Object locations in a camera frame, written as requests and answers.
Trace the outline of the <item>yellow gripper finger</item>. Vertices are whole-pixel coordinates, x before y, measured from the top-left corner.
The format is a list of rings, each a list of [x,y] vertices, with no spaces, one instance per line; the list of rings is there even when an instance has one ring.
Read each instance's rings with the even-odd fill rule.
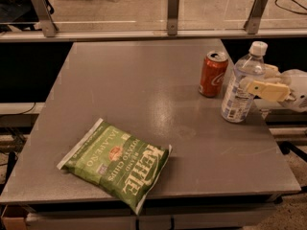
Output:
[[[282,83],[282,84],[290,83],[289,78],[286,75],[280,73],[277,66],[266,64],[265,69],[266,69],[264,76],[265,82]]]
[[[243,78],[239,86],[254,96],[270,102],[283,102],[290,96],[290,88],[282,83],[270,83],[252,78]]]

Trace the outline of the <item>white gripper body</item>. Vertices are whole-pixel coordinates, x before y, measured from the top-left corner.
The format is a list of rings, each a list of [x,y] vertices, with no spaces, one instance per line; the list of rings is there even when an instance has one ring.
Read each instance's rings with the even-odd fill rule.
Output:
[[[298,69],[287,70],[281,74],[282,83],[290,89],[288,98],[279,102],[285,108],[296,112],[307,111],[307,72]]]

